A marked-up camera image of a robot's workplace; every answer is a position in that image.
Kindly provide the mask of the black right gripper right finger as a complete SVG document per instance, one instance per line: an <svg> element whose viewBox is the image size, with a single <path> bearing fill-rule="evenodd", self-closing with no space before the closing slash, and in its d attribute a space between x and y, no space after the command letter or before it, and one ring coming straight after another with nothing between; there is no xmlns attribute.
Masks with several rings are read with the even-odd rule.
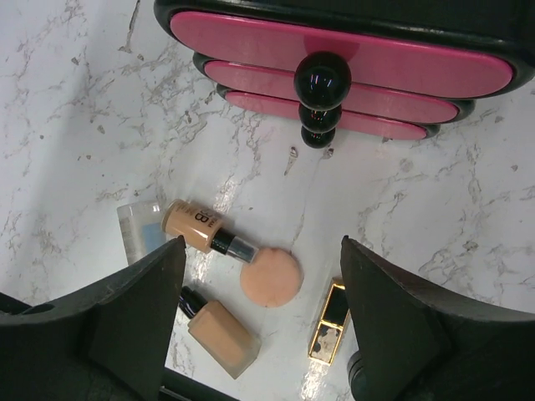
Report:
<svg viewBox="0 0 535 401"><path fill-rule="evenodd" d="M359 346L357 400L531 400L534 316L462 296L356 240L340 266Z"/></svg>

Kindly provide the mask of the square foundation bottle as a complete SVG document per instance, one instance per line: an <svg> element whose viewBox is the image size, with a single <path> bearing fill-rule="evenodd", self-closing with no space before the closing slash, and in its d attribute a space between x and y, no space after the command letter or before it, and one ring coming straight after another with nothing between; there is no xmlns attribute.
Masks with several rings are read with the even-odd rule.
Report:
<svg viewBox="0 0 535 401"><path fill-rule="evenodd" d="M257 359L261 343L219 301L207 301L184 286L179 308L189 319L188 332L233 378Z"/></svg>

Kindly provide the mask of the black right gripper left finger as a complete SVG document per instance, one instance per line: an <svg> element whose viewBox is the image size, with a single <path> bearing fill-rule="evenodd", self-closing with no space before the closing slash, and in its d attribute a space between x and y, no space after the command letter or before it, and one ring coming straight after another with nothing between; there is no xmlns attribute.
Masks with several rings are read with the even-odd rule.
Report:
<svg viewBox="0 0 535 401"><path fill-rule="evenodd" d="M155 400L186 266L185 242L52 301L1 295L3 400Z"/></svg>

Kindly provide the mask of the round BB cream bottle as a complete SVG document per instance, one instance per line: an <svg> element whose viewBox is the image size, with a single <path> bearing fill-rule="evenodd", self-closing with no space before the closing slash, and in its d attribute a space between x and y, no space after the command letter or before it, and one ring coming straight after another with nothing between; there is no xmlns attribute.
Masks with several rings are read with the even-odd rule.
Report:
<svg viewBox="0 0 535 401"><path fill-rule="evenodd" d="M229 231L217 212L197 202L174 200L163 215L161 226L166 234L182 236L187 245L204 253L216 251L251 263L259 251L257 246Z"/></svg>

